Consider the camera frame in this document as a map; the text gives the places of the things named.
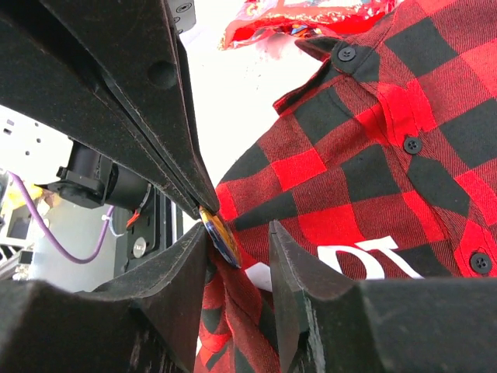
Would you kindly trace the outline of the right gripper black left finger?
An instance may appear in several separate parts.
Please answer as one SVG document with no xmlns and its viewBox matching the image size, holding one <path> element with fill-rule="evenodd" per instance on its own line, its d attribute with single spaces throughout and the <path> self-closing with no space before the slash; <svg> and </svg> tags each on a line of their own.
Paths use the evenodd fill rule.
<svg viewBox="0 0 497 373">
<path fill-rule="evenodd" d="M 165 251 L 92 292 L 44 281 L 1 283 L 3 372 L 191 372 L 207 232 L 194 225 Z"/>
</svg>

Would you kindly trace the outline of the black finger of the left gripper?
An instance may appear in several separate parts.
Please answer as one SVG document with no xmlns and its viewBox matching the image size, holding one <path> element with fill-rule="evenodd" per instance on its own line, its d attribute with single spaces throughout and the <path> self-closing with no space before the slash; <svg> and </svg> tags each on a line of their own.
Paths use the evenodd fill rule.
<svg viewBox="0 0 497 373">
<path fill-rule="evenodd" d="M 219 201 L 200 154 L 186 50 L 165 1 L 44 1 L 98 65 L 113 98 L 152 147 L 165 192 L 184 211 Z"/>
<path fill-rule="evenodd" d="M 167 2 L 3 1 L 1 103 L 76 147 L 44 188 L 135 210 L 154 187 L 198 217 L 202 162 Z"/>
</svg>

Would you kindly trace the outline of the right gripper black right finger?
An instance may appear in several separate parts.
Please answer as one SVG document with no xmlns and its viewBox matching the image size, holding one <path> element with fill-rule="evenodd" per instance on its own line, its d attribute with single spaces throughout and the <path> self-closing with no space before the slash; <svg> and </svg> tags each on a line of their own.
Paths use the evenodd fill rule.
<svg viewBox="0 0 497 373">
<path fill-rule="evenodd" d="M 494 372 L 496 281 L 352 281 L 269 225 L 284 372 Z"/>
</svg>

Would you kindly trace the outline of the round pin badge brooch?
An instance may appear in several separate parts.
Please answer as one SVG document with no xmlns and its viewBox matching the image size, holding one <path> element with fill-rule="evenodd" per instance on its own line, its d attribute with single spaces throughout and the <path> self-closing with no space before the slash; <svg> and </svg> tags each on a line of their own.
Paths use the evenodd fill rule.
<svg viewBox="0 0 497 373">
<path fill-rule="evenodd" d="M 199 213 L 217 251 L 226 262 L 241 269 L 242 255 L 229 227 L 218 215 L 210 213 L 205 207 L 200 206 Z"/>
</svg>

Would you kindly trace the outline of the red black plaid shirt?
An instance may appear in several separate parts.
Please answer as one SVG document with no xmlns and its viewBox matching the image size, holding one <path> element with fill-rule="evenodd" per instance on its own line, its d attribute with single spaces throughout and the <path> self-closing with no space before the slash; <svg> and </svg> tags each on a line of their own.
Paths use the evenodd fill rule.
<svg viewBox="0 0 497 373">
<path fill-rule="evenodd" d="M 321 62 L 217 185 L 197 372 L 278 372 L 269 223 L 354 280 L 496 274 L 496 3 L 405 1 Z"/>
</svg>

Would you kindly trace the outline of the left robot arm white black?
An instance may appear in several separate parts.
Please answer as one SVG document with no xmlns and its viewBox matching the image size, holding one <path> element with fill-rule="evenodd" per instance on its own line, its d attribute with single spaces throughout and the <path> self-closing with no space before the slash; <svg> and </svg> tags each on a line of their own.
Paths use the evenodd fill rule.
<svg viewBox="0 0 497 373">
<path fill-rule="evenodd" d="M 219 202 L 180 34 L 191 1 L 3 1 L 1 103 L 98 151 L 190 217 Z"/>
</svg>

